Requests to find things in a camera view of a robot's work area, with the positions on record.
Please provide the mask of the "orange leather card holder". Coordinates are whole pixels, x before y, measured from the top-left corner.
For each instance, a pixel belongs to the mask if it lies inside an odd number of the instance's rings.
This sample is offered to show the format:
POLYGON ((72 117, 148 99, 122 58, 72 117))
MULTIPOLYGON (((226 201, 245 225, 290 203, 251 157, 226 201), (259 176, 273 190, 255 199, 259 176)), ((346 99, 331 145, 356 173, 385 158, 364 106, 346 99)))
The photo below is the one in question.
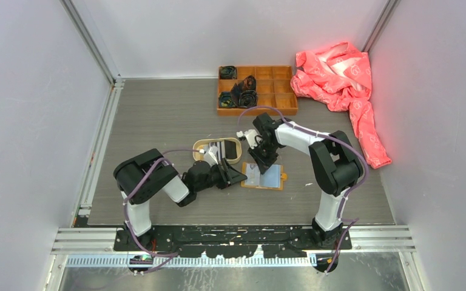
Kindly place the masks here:
MULTIPOLYGON (((250 162, 242 164, 242 173, 245 174, 246 165, 250 162)), ((245 181, 241 182, 241 186, 250 189, 265 189, 265 190, 283 190, 284 182, 288 179, 287 174, 283 171, 283 166, 279 164, 272 165, 265 174, 260 174, 259 186, 247 186, 245 181)))

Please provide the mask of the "beige oval card tray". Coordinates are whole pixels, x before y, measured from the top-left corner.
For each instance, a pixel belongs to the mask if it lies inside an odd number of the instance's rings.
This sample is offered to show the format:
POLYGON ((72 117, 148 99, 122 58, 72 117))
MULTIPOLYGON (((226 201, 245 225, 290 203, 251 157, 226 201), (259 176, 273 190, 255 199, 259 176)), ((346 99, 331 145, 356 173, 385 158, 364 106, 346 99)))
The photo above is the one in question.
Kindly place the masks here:
POLYGON ((220 164, 226 159, 229 164, 239 162, 242 154, 241 144, 237 138, 201 139, 194 143, 193 158, 204 161, 210 166, 220 164))

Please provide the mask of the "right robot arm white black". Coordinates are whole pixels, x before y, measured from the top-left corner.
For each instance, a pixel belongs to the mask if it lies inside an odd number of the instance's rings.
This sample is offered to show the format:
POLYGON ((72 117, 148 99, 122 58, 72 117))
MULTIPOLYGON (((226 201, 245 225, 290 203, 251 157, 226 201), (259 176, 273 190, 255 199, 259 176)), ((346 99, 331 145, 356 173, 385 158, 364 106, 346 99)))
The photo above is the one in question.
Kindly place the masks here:
POLYGON ((248 143, 248 153, 261 174, 276 162, 278 149, 290 147, 309 156, 321 189, 318 212, 312 219, 312 240, 320 249, 335 243, 343 227, 342 212, 349 191, 364 174, 363 158, 353 149, 346 134, 322 133, 302 127, 286 118, 258 115, 254 128, 238 131, 237 138, 248 143))

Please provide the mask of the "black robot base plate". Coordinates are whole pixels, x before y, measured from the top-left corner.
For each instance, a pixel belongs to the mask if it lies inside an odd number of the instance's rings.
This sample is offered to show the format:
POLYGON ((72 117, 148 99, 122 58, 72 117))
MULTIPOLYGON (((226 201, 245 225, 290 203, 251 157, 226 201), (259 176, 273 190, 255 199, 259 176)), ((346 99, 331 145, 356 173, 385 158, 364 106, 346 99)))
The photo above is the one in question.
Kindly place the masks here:
POLYGON ((151 252, 177 253, 181 258, 249 258, 260 249, 264 258, 299 258, 308 251, 352 248, 348 235, 319 241, 311 226, 153 226, 139 237, 151 252))

